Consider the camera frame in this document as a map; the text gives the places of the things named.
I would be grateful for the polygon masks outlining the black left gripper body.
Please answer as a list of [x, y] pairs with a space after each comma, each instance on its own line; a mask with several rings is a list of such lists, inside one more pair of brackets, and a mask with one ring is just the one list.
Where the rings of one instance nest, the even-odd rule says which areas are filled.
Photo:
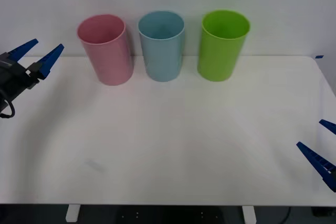
[[5, 102], [4, 93], [10, 101], [29, 88], [27, 69], [17, 62], [1, 61], [1, 103]]

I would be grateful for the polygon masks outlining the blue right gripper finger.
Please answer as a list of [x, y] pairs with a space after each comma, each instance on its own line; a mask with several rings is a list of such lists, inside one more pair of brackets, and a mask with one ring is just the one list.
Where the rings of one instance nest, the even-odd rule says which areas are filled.
[[322, 177], [324, 183], [335, 192], [335, 165], [328, 160], [311, 150], [309, 147], [301, 142], [298, 142], [296, 146], [300, 149], [302, 154], [306, 157], [309, 163]]
[[333, 134], [336, 134], [336, 124], [326, 121], [324, 119], [320, 120], [319, 123], [324, 126], [326, 129], [331, 131]]

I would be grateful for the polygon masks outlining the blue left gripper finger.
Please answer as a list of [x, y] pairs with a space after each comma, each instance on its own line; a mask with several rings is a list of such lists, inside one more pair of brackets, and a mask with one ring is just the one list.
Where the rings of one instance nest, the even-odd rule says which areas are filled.
[[63, 44], [59, 44], [47, 55], [39, 59], [37, 62], [32, 63], [27, 70], [28, 82], [26, 83], [26, 89], [32, 89], [40, 80], [45, 80], [50, 74], [50, 70], [53, 65], [56, 63], [57, 59], [64, 50]]
[[36, 44], [38, 43], [37, 39], [30, 40], [17, 48], [1, 54], [1, 62], [6, 62], [7, 64], [12, 65], [13, 63], [18, 62], [24, 55], [26, 55]]

